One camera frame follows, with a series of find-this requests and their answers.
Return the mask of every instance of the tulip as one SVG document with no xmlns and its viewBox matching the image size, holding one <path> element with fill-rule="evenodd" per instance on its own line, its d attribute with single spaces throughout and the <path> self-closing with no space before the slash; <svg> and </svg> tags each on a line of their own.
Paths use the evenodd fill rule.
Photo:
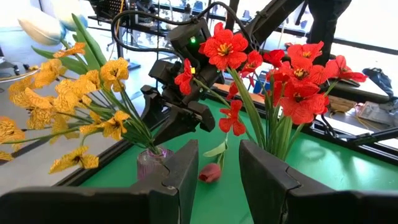
<svg viewBox="0 0 398 224">
<path fill-rule="evenodd" d="M 72 14 L 76 15 L 85 27 L 88 26 L 87 19 L 82 14 L 79 0 L 57 0 L 53 1 L 52 4 L 55 16 L 68 30 L 76 31 L 77 28 Z"/>
<path fill-rule="evenodd" d="M 65 37 L 66 30 L 56 18 L 35 7 L 21 13 L 18 22 L 34 41 L 44 45 L 58 45 Z"/>
<path fill-rule="evenodd" d="M 207 164 L 199 173 L 199 180 L 212 183 L 221 177 L 221 167 L 218 164 Z"/>
</svg>

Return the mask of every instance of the flower vase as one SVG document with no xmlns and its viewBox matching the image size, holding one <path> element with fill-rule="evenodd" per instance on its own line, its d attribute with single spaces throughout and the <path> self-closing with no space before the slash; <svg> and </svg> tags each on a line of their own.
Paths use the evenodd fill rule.
<svg viewBox="0 0 398 224">
<path fill-rule="evenodd" d="M 161 166 L 167 159 L 174 155 L 174 152 L 162 146 L 157 146 L 161 153 L 155 155 L 149 149 L 140 153 L 137 157 L 137 178 L 143 179 L 150 174 L 156 167 Z"/>
</svg>

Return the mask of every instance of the green led light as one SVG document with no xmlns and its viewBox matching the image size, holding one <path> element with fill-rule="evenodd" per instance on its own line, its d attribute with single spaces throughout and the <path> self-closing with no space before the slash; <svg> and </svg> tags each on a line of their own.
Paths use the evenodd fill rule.
<svg viewBox="0 0 398 224">
<path fill-rule="evenodd" d="M 194 44 L 197 42 L 197 39 L 195 37 L 191 37 L 191 44 Z"/>
</svg>

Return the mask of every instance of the red tulip bud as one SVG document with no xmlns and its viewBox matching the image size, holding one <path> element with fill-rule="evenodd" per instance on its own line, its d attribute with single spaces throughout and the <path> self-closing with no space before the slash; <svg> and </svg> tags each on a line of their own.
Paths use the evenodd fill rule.
<svg viewBox="0 0 398 224">
<path fill-rule="evenodd" d="M 221 168 L 218 164 L 207 164 L 199 173 L 199 180 L 212 183 L 221 177 Z"/>
</svg>

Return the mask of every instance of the green mat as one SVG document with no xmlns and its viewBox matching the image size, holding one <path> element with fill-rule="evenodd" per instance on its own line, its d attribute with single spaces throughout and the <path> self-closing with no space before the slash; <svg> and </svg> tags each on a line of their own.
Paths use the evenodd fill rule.
<svg viewBox="0 0 398 224">
<path fill-rule="evenodd" d="M 202 103 L 210 107 L 218 124 L 218 120 L 222 117 L 219 110 L 223 108 L 223 105 L 211 100 L 202 101 Z M 249 126 L 247 114 L 241 112 L 241 116 L 246 126 Z M 224 138 L 225 133 L 221 132 L 217 125 L 210 133 L 197 128 L 195 133 L 188 133 L 170 140 L 164 143 L 164 146 L 175 151 L 190 139 L 197 139 L 199 169 L 201 169 L 207 163 L 215 162 L 215 158 L 203 157 L 202 154 L 218 146 Z M 229 135 L 229 149 L 226 153 L 221 179 L 213 184 L 198 183 L 192 211 L 192 224 L 252 223 L 240 179 L 238 148 L 241 139 L 246 139 L 246 135 L 240 137 L 232 133 Z M 137 155 L 141 151 L 142 149 L 138 147 L 130 148 L 81 186 L 128 187 L 132 185 L 136 181 Z M 300 134 L 293 145 L 287 163 L 336 190 L 398 189 L 398 167 L 304 133 Z"/>
</svg>

